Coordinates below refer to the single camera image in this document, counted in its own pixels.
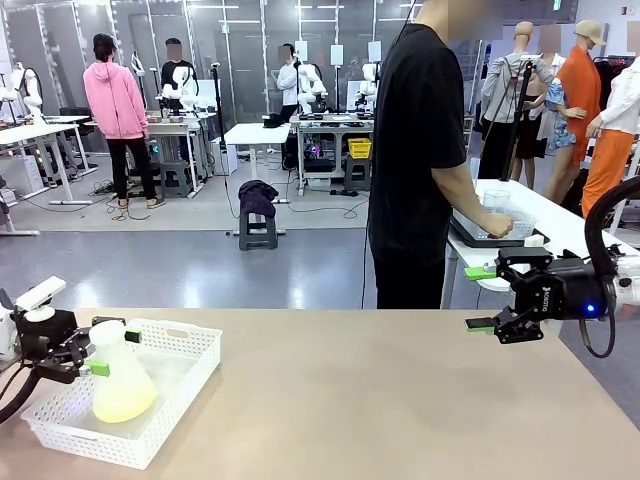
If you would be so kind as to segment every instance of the man's hand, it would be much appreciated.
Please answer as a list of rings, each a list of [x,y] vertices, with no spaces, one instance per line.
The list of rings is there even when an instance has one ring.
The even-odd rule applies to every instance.
[[[587,127],[587,138],[599,137],[603,123],[604,122],[602,121],[602,117],[600,115],[594,118],[593,121]]]
[[[578,107],[567,108],[564,111],[564,116],[567,118],[579,118],[583,119],[587,116],[587,111]]]
[[[513,219],[502,213],[487,213],[478,225],[493,238],[502,238],[513,230]]]

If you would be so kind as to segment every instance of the white jacket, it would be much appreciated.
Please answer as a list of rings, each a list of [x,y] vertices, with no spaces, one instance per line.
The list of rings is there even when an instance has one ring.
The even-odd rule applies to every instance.
[[[278,74],[277,86],[282,90],[282,105],[297,105],[298,94],[296,92],[296,84],[298,80],[298,72],[293,63],[283,65]]]
[[[605,130],[636,134],[640,117],[640,59],[611,82],[607,109],[600,114]]]

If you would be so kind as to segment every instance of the orange pants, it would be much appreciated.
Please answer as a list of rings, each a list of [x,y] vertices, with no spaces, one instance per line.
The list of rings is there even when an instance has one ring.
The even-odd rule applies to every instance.
[[[632,146],[633,135],[618,130],[602,130],[582,193],[584,218],[602,195],[620,183]]]

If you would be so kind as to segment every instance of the yellow bottle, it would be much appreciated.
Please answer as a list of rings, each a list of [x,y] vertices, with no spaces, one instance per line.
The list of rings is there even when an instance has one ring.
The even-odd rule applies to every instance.
[[[109,376],[94,376],[93,413],[106,423],[142,415],[158,395],[156,387],[124,339],[125,326],[111,320],[89,331],[96,352],[91,360],[109,365]]]

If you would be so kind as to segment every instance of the black leggings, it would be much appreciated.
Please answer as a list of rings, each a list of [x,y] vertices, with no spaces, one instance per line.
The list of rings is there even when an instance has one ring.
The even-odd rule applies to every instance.
[[[147,142],[144,138],[135,138],[133,140],[125,139],[107,139],[109,145],[109,153],[111,154],[111,166],[113,168],[113,186],[115,187],[118,198],[124,200],[127,198],[127,147],[136,164],[136,170],[142,178],[142,188],[147,200],[156,198],[156,187],[153,184],[153,175],[151,174],[151,159],[149,158],[149,150],[147,150]]]

